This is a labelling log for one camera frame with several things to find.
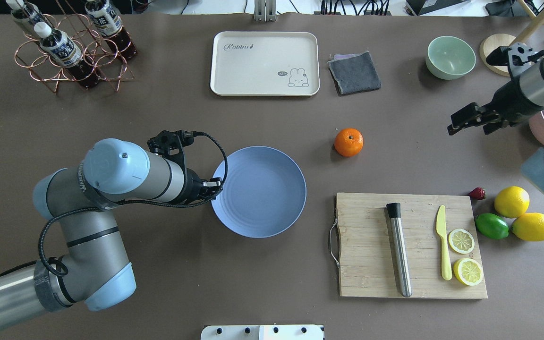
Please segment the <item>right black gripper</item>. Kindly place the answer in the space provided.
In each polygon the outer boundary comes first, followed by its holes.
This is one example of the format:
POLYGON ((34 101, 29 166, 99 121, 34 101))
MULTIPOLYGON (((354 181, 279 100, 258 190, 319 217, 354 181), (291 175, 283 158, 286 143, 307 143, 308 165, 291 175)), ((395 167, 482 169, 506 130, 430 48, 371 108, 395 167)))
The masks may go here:
POLYGON ((500 128, 513 127, 525 121, 525 96, 520 91, 496 91, 492 101, 485 105, 468 104, 451 114, 450 136, 459 131, 482 126, 485 134, 500 128))

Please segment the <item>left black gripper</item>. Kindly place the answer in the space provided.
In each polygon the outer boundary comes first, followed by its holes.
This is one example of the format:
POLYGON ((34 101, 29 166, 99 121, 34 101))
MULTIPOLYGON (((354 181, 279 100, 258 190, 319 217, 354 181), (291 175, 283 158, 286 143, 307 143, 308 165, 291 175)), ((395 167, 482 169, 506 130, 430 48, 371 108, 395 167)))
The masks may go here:
POLYGON ((210 180, 199 178, 198 174, 187 168, 184 148, 194 143, 195 137, 209 138, 220 151, 221 145, 203 131, 162 131, 147 142, 149 151, 165 159, 168 166, 168 182, 160 195, 153 201, 169 204, 192 204, 215 199, 221 192, 224 181, 220 177, 210 180))

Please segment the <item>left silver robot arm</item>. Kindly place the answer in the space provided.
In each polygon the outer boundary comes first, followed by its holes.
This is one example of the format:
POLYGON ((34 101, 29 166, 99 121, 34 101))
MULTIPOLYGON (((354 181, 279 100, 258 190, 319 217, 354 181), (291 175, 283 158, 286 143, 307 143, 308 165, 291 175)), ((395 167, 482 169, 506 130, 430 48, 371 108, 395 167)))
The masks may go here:
POLYGON ((200 131, 162 131, 149 149, 117 138, 97 142, 81 164, 43 178, 33 204, 47 220, 39 259, 0 274, 0 331, 83 301, 100 311, 136 290, 113 209, 128 204, 195 207, 222 191, 225 177, 200 178, 184 147, 200 131))

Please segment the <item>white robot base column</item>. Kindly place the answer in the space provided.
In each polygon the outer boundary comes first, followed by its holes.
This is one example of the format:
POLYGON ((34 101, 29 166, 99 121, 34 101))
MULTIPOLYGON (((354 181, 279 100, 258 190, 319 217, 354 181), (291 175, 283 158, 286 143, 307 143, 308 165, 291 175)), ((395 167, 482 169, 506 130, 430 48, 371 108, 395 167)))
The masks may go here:
POLYGON ((324 340, 323 325, 263 324, 210 325, 204 327, 201 340, 324 340))

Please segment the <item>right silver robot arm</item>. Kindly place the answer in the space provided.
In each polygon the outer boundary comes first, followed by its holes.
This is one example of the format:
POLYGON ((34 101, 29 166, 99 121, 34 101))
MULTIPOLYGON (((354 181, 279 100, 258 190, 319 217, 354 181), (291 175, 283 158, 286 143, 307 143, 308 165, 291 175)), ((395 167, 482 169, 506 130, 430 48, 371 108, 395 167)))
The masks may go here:
MULTIPOLYGON (((506 66, 510 81, 500 87, 486 105, 470 103, 451 115, 449 135, 468 127, 482 126, 485 134, 526 122, 544 110, 544 50, 535 51, 523 43, 500 46, 486 62, 506 66)), ((544 147, 523 162, 522 176, 544 194, 544 147)))

